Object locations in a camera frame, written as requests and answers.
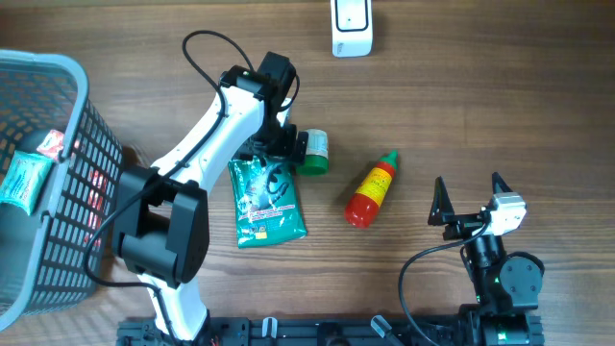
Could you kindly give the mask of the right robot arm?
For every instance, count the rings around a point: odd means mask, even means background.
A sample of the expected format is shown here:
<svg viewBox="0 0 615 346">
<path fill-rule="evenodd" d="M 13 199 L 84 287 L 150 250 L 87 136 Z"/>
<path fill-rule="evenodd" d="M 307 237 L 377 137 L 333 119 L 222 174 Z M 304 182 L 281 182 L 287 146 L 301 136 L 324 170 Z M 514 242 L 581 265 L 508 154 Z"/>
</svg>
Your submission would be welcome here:
<svg viewBox="0 0 615 346">
<path fill-rule="evenodd" d="M 477 295 L 474 305 L 459 308 L 460 345 L 538 346 L 545 343 L 538 295 L 544 263 L 527 252 L 508 253 L 504 235 L 517 230 L 528 208 L 497 172 L 493 195 L 477 213 L 457 214 L 444 180 L 435 179 L 428 224 L 443 226 L 445 240 L 461 240 L 463 265 Z"/>
</svg>

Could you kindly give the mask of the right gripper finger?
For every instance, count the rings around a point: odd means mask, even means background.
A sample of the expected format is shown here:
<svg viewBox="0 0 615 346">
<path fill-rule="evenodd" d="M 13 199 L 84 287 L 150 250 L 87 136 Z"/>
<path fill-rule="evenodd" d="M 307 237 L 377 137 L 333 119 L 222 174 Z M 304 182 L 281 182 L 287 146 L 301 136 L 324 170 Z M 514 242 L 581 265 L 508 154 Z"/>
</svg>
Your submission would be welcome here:
<svg viewBox="0 0 615 346">
<path fill-rule="evenodd" d="M 499 172 L 493 172 L 491 176 L 492 190 L 494 194 L 509 193 L 512 188 L 505 182 Z"/>
<path fill-rule="evenodd" d="M 447 188 L 442 177 L 434 181 L 434 193 L 430 207 L 428 224 L 431 226 L 443 226 L 451 224 L 455 219 L 455 210 L 450 200 Z"/>
</svg>

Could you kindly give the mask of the red chili sauce bottle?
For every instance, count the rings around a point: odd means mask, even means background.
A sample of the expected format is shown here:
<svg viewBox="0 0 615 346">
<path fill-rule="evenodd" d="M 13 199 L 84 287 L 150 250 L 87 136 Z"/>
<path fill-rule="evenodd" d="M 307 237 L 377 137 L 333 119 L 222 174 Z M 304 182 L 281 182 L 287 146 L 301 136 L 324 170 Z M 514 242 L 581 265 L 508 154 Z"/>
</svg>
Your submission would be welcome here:
<svg viewBox="0 0 615 346">
<path fill-rule="evenodd" d="M 398 169 L 398 151 L 382 156 L 348 202 L 344 216 L 358 228 L 368 228 L 379 214 L 384 197 Z"/>
</svg>

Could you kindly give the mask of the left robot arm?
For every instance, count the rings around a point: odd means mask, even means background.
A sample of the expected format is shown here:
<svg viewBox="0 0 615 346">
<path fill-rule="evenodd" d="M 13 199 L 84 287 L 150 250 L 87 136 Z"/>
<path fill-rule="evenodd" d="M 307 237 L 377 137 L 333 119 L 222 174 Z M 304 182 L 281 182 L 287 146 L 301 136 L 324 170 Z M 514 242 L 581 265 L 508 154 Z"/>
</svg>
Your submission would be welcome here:
<svg viewBox="0 0 615 346">
<path fill-rule="evenodd" d="M 209 310 L 196 281 L 209 248 L 208 195 L 233 159 L 304 162 L 308 134 L 287 118 L 287 93 L 297 80 L 290 59 L 273 52 L 256 70 L 233 66 L 215 83 L 205 115 L 171 152 L 121 175 L 111 247 L 147 289 L 156 315 L 121 324 L 119 344 L 208 344 Z"/>
</svg>

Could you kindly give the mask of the green snack bag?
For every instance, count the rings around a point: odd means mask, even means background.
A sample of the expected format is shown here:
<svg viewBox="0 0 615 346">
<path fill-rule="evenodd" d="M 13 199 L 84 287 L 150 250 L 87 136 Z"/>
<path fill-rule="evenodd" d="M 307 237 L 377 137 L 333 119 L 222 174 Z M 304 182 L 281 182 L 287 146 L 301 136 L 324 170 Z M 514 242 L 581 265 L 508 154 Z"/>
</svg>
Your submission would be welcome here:
<svg viewBox="0 0 615 346">
<path fill-rule="evenodd" d="M 238 247 L 278 245 L 308 234 L 287 163 L 232 160 L 228 169 L 234 192 Z"/>
</svg>

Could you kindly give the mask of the green lid white jar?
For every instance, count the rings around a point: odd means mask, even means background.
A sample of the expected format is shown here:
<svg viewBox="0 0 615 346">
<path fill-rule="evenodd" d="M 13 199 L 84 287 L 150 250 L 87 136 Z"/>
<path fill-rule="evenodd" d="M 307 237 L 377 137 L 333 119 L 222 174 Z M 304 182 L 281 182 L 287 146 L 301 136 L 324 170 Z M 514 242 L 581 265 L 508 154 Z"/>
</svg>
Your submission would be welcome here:
<svg viewBox="0 0 615 346">
<path fill-rule="evenodd" d="M 329 171 L 329 139 L 325 131 L 308 129 L 304 162 L 296 170 L 299 175 L 321 176 Z"/>
</svg>

